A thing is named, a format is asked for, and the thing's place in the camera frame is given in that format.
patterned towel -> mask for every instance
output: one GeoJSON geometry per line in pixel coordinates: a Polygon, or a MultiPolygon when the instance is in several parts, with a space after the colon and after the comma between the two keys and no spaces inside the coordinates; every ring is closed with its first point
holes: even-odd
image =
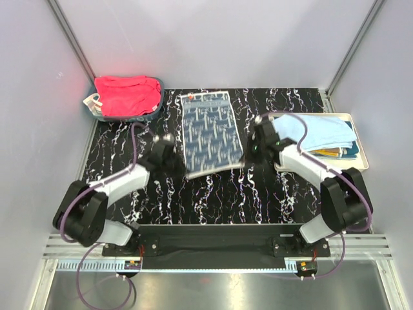
{"type": "Polygon", "coordinates": [[[243,149],[229,93],[182,95],[181,102],[187,177],[240,168],[243,149]]]}

black table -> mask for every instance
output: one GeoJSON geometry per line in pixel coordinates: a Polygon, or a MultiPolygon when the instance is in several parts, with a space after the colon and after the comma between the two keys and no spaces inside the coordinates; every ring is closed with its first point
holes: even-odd
{"type": "MultiPolygon", "coordinates": [[[[148,126],[170,132],[180,143],[179,95],[208,90],[167,90],[164,109],[148,126]]],[[[316,88],[228,89],[242,144],[254,118],[268,111],[323,112],[316,88]]],[[[132,162],[129,123],[101,123],[92,141],[83,179],[97,180],[132,162]]],[[[137,129],[140,154],[150,148],[148,129],[137,129]]],[[[223,171],[194,180],[150,180],[108,208],[108,219],[140,224],[302,223],[317,214],[319,194],[297,174],[276,172],[270,165],[223,171]]]]}

red cloth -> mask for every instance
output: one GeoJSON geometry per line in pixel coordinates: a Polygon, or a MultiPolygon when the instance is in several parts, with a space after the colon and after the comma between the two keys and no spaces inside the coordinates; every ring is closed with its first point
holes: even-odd
{"type": "Polygon", "coordinates": [[[129,118],[152,113],[161,101],[161,84],[147,76],[95,78],[103,116],[129,118]]]}

folded cloth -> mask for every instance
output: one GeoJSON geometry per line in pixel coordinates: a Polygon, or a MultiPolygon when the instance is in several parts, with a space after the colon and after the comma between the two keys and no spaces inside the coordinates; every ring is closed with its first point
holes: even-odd
{"type": "Polygon", "coordinates": [[[147,76],[95,78],[103,116],[127,118],[156,110],[161,101],[161,84],[147,76]]]}
{"type": "MultiPolygon", "coordinates": [[[[345,121],[336,117],[298,115],[307,125],[307,136],[301,148],[312,151],[333,149],[335,147],[351,148],[357,139],[354,131],[345,121]]],[[[290,138],[298,142],[304,135],[301,122],[288,114],[272,121],[280,139],[290,138]]]]}

gray laundry basket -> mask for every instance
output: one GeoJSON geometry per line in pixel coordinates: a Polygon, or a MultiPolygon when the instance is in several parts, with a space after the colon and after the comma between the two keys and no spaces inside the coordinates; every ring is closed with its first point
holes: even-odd
{"type": "Polygon", "coordinates": [[[152,79],[156,79],[159,84],[161,85],[161,102],[159,102],[159,105],[157,106],[156,110],[153,111],[152,113],[140,115],[140,116],[132,116],[130,118],[122,118],[122,117],[104,117],[100,112],[98,112],[95,109],[95,102],[96,100],[94,99],[96,95],[96,88],[93,86],[90,89],[90,92],[88,93],[88,97],[83,100],[83,103],[88,107],[90,113],[94,118],[96,118],[99,121],[127,121],[127,122],[134,122],[134,121],[152,121],[153,119],[156,119],[159,112],[161,111],[162,105],[163,105],[163,96],[165,94],[165,88],[163,85],[163,82],[156,78],[152,77],[152,79]]]}

